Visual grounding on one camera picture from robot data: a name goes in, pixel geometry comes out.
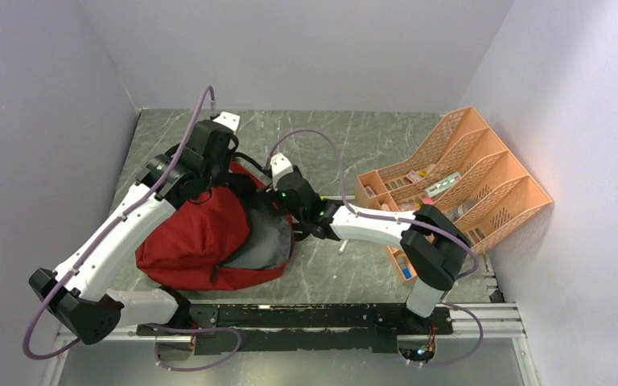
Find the red student backpack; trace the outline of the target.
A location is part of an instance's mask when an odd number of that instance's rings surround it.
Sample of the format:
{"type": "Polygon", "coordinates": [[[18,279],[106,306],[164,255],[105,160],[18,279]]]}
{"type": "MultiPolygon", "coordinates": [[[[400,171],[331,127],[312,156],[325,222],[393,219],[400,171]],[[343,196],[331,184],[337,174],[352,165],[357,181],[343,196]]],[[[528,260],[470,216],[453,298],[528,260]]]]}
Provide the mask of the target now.
{"type": "Polygon", "coordinates": [[[281,277],[295,250],[292,219],[258,193],[237,161],[225,187],[185,203],[136,249],[137,268],[184,291],[242,290],[281,277]]]}

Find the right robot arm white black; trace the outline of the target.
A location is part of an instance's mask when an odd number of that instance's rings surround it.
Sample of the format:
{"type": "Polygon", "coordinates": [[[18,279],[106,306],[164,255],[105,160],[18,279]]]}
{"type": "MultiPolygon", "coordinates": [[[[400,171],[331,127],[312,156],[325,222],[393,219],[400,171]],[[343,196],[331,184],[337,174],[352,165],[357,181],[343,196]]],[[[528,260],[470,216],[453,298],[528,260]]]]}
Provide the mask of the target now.
{"type": "Polygon", "coordinates": [[[465,277],[466,258],[475,260],[469,240],[436,207],[416,211],[380,211],[348,201],[322,199],[298,172],[272,178],[278,208],[295,218],[301,236],[329,240],[363,240],[402,250],[417,277],[406,308],[429,317],[443,295],[465,277]]]}

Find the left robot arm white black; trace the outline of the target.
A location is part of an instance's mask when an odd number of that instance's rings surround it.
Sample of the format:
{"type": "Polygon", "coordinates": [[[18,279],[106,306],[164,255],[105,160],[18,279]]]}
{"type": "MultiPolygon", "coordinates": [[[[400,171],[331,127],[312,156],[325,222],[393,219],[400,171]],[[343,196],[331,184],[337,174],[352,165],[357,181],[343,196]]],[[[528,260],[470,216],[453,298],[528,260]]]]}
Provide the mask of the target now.
{"type": "Polygon", "coordinates": [[[187,317],[175,290],[116,291],[110,286],[144,240],[185,203],[202,205],[222,187],[237,150],[240,117],[219,113],[199,121],[189,138],[151,159],[121,204],[72,256],[37,269],[29,284],[47,310],[82,343],[100,342],[118,327],[167,325],[187,317]]]}

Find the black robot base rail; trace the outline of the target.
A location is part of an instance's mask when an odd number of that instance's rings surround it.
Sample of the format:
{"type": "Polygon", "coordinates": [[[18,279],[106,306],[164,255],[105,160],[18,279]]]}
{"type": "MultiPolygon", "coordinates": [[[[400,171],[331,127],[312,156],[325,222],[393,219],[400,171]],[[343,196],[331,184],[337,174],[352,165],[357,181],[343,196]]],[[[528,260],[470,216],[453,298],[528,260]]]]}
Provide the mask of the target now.
{"type": "Polygon", "coordinates": [[[521,316],[508,303],[436,306],[427,318],[402,303],[193,304],[182,322],[170,322],[164,330],[147,324],[123,326],[101,341],[154,342],[159,352],[176,355],[219,355],[233,348],[397,353],[446,337],[524,336],[521,316]]]}

